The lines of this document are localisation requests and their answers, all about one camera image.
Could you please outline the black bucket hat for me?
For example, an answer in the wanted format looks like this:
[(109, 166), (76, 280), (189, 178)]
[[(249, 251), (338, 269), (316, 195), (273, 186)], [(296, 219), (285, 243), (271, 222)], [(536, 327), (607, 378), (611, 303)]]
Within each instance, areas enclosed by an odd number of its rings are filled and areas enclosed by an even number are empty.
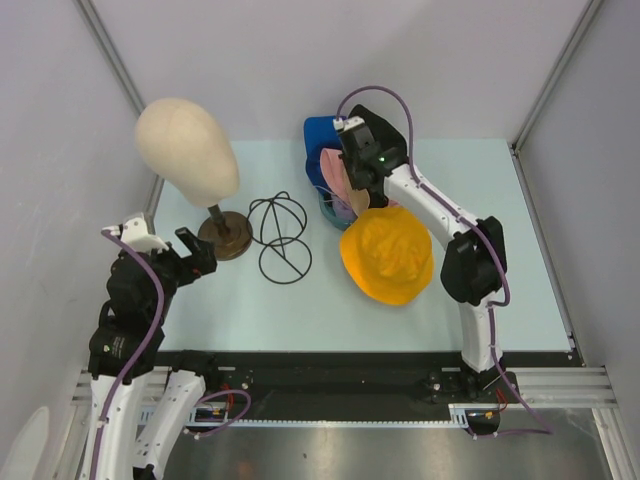
[(385, 153), (396, 154), (403, 163), (408, 160), (408, 146), (405, 137), (385, 118), (374, 113), (362, 104), (356, 104), (349, 112), (349, 117), (360, 117), (376, 142)]

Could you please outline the pink bucket hat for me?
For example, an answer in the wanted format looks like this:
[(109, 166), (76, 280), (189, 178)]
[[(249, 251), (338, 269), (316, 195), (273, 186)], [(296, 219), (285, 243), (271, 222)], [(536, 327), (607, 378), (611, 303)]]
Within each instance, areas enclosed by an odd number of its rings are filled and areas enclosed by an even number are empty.
[[(320, 154), (320, 167), (324, 179), (328, 184), (328, 189), (350, 205), (343, 182), (344, 175), (347, 173), (341, 159), (341, 152), (337, 149), (323, 149)], [(369, 209), (398, 206), (397, 202), (387, 199), (384, 195), (368, 193), (370, 195)]]

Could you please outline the purple bucket hat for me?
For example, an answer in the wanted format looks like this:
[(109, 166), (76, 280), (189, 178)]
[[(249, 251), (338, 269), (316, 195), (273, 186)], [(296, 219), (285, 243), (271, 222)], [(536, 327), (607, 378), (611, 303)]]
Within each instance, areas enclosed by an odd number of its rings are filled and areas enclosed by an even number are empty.
[(351, 206), (336, 195), (329, 195), (325, 201), (327, 218), (336, 228), (346, 229), (357, 218)]

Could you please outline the yellow bucket hat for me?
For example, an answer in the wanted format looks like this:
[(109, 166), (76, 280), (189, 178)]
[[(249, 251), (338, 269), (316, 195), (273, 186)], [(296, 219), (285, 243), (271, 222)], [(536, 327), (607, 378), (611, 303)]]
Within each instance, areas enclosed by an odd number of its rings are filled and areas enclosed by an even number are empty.
[(342, 234), (342, 263), (360, 290), (390, 306), (412, 302), (432, 281), (428, 229), (401, 206), (364, 211)]

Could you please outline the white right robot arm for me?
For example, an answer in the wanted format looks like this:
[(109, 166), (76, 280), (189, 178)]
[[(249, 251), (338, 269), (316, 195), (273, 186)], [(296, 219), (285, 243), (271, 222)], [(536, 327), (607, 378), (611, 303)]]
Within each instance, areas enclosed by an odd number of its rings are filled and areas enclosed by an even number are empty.
[(415, 165), (412, 148), (383, 149), (363, 118), (335, 119), (333, 127), (351, 185), (407, 208), (443, 247), (440, 281), (462, 325), (461, 388), (473, 401), (486, 400), (506, 379), (495, 320), (495, 310), (511, 301), (502, 224), (472, 216), (435, 187)]

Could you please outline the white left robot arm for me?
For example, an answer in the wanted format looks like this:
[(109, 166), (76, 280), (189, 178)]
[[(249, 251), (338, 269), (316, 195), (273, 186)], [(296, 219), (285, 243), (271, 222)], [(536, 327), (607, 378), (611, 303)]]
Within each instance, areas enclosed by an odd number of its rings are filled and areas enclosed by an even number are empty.
[(144, 393), (164, 339), (162, 326), (177, 290), (215, 271), (213, 246), (188, 228), (175, 234), (189, 254), (154, 240), (138, 246), (126, 225), (103, 230), (119, 246), (106, 283), (98, 328), (89, 342), (91, 418), (84, 479), (159, 479), (191, 409), (221, 387), (215, 357), (180, 352), (171, 368), (156, 418), (140, 430)]

